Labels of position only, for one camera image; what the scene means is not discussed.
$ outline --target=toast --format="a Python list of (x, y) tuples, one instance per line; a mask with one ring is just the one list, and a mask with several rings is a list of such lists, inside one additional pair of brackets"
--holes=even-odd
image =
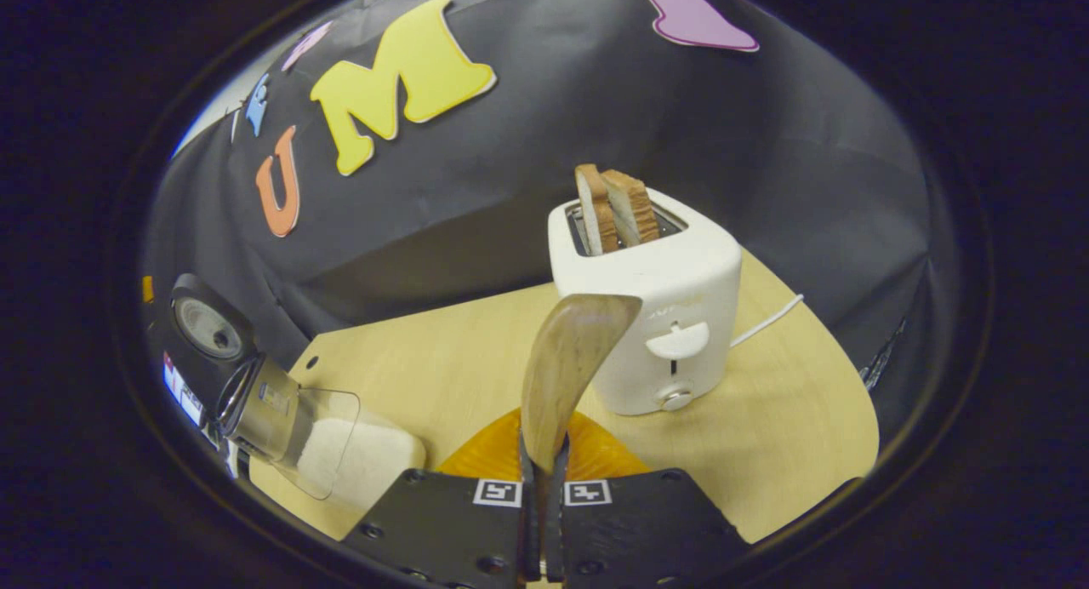
[(583, 224), (586, 225), (586, 250), (591, 256), (615, 251), (616, 225), (609, 206), (609, 191), (594, 163), (583, 163), (575, 168), (575, 185), (578, 200), (583, 205)]
[(658, 240), (658, 220), (650, 208), (647, 186), (639, 179), (615, 170), (602, 173), (601, 180), (609, 193), (620, 240), (627, 247)]

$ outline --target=black fabric backdrop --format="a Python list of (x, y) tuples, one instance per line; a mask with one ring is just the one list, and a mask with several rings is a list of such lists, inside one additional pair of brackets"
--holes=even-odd
[[(719, 221), (806, 295), (858, 368), (913, 302), (906, 332), (926, 334), (937, 179), (859, 76), (742, 0), (708, 1), (755, 53), (665, 41), (648, 0), (453, 0), (452, 34), (498, 84), (428, 123), (399, 120), (396, 139), (375, 136), (374, 159), (343, 177), (310, 88), (342, 59), (370, 66), (382, 30), (424, 1), (342, 8), (287, 73), (286, 52), (269, 70), (259, 138), (240, 113), (233, 143), (227, 115), (183, 148), (150, 220), (159, 297), (195, 272), (290, 367), (317, 333), (547, 282), (547, 213), (576, 197), (573, 168), (596, 162)], [(302, 208), (277, 237), (254, 177), (292, 124)], [(200, 372), (191, 386), (212, 404), (225, 368), (175, 364)], [(909, 410), (909, 381), (883, 377), (904, 391), (878, 404), (883, 437)]]

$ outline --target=letter m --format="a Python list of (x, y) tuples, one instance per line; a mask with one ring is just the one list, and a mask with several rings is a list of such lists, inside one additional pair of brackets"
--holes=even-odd
[(337, 144), (337, 169), (354, 173), (375, 154), (352, 116), (386, 139), (397, 135), (397, 78), (404, 82), (405, 119), (413, 123), (450, 111), (495, 84), (491, 66), (474, 63), (455, 41), (442, 14), (450, 0), (430, 0), (395, 19), (382, 34), (374, 69), (339, 61), (310, 91), (320, 101)]

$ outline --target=wooden board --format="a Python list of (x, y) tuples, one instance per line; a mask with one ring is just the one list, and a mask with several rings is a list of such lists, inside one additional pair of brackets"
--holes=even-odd
[[(744, 251), (735, 334), (794, 297)], [(291, 369), (304, 388), (350, 391), (418, 434), (435, 468), (518, 406), (529, 348), (559, 300), (552, 283), (323, 333)], [(314, 368), (306, 364), (318, 357)], [(621, 417), (587, 392), (579, 412), (651, 468), (680, 467), (749, 542), (800, 516), (878, 453), (873, 406), (855, 367), (800, 303), (732, 349), (722, 383), (680, 412)], [(250, 479), (319, 531), (342, 539), (363, 512), (319, 502), (259, 461)]]

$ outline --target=toaster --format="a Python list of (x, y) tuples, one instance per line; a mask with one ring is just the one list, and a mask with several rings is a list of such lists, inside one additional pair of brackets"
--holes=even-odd
[(678, 410), (719, 384), (737, 314), (742, 251), (714, 221), (647, 189), (658, 240), (591, 256), (578, 200), (549, 213), (549, 259), (560, 297), (637, 295), (643, 309), (591, 386), (610, 412)]

